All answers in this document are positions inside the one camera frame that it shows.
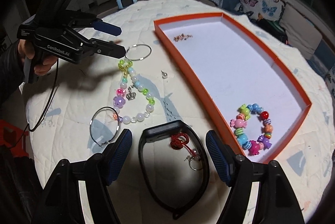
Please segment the large silver ring bangle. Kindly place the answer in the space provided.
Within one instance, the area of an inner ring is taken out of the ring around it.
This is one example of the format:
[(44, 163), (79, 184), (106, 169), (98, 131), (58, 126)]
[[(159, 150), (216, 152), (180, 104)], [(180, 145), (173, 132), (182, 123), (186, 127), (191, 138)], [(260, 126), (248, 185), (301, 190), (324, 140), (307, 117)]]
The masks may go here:
[(152, 48), (148, 44), (133, 44), (125, 52), (125, 58), (130, 61), (142, 61), (150, 56)]

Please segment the black smart band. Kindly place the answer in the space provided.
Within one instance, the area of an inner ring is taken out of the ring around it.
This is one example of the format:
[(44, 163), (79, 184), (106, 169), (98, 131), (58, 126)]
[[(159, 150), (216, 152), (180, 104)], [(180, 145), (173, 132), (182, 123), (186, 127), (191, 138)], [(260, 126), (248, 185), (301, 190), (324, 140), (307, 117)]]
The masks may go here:
[[(203, 119), (175, 120), (143, 130), (139, 140), (139, 164), (147, 192), (141, 196), (143, 223), (210, 223), (210, 163), (204, 135), (211, 127)], [(186, 133), (190, 146), (202, 158), (203, 169), (193, 171), (185, 162), (185, 150), (170, 147), (171, 135)]]

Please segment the white quilted bed cover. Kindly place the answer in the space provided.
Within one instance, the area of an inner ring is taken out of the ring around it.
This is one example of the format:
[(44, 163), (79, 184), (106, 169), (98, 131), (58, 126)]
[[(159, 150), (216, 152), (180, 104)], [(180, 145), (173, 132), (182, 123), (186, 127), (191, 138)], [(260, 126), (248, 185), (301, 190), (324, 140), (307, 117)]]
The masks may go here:
[[(213, 127), (204, 106), (156, 37), (154, 21), (214, 11), (214, 7), (194, 0), (149, 0), (104, 18), (108, 23), (121, 26), (120, 39), (125, 46), (142, 43), (152, 48), (150, 56), (133, 64), (140, 83), (153, 95), (155, 108), (143, 122), (128, 124), (133, 134), (131, 151), (119, 178), (108, 188), (122, 223), (143, 223), (141, 196), (147, 192), (147, 187), (137, 151), (142, 131), (187, 118), (203, 119), (211, 124), (209, 129)], [(261, 31), (245, 16), (237, 16), (236, 20), (280, 58), (312, 102), (305, 122), (278, 155), (303, 217), (309, 220), (327, 193), (332, 171), (334, 124), (330, 92), (296, 48)], [(167, 73), (167, 79), (162, 78), (161, 71)], [(30, 134), (30, 142), (41, 185), (47, 183), (61, 159), (78, 162), (102, 151), (91, 140), (89, 122), (100, 107), (112, 105), (121, 79), (117, 60), (94, 55), (78, 65), (61, 61), (50, 75), (41, 77), (33, 85), (21, 86), (27, 120), (37, 126)]]

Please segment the thin silver bangle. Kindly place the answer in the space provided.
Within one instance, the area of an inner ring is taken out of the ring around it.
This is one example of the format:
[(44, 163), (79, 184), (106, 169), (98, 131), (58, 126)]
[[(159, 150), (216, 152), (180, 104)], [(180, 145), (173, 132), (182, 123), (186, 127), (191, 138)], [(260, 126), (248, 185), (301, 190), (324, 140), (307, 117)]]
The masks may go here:
[(120, 109), (105, 106), (99, 108), (89, 123), (91, 140), (99, 147), (112, 143), (120, 130)]

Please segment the small silver pearl stud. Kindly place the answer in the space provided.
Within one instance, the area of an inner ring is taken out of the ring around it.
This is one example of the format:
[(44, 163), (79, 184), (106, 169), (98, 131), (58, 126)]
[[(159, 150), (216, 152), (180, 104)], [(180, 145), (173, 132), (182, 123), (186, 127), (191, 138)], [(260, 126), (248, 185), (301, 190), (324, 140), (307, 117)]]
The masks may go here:
[(164, 71), (161, 71), (161, 75), (162, 75), (163, 79), (167, 79), (167, 77), (168, 77), (167, 73), (164, 72)]

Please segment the orange shallow tray box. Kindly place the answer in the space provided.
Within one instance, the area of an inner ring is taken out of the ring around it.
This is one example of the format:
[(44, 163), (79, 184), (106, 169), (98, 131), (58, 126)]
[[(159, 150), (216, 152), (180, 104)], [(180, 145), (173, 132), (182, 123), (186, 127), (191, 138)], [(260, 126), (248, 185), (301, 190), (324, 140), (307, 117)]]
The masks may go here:
[(242, 148), (229, 122), (242, 105), (258, 104), (274, 125), (271, 148), (252, 156), (267, 163), (288, 145), (311, 101), (279, 57), (252, 32), (224, 13), (159, 19), (155, 33), (202, 101), (220, 137), (235, 153)]

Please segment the butterfly print pillow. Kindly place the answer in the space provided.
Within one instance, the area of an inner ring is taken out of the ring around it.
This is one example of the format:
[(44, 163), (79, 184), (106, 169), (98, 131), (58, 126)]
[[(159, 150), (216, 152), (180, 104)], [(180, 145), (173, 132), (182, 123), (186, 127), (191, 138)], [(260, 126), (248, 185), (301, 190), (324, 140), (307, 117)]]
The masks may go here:
[(283, 15), (285, 3), (282, 0), (239, 0), (234, 10), (255, 21), (277, 22)]

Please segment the grey plain pillow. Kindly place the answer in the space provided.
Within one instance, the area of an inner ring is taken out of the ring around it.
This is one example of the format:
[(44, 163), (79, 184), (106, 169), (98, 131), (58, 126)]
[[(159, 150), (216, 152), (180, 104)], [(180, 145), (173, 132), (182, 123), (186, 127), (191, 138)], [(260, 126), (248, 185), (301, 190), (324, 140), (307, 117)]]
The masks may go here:
[(286, 5), (279, 25), (285, 29), (290, 46), (309, 60), (321, 42), (322, 34), (291, 5)]

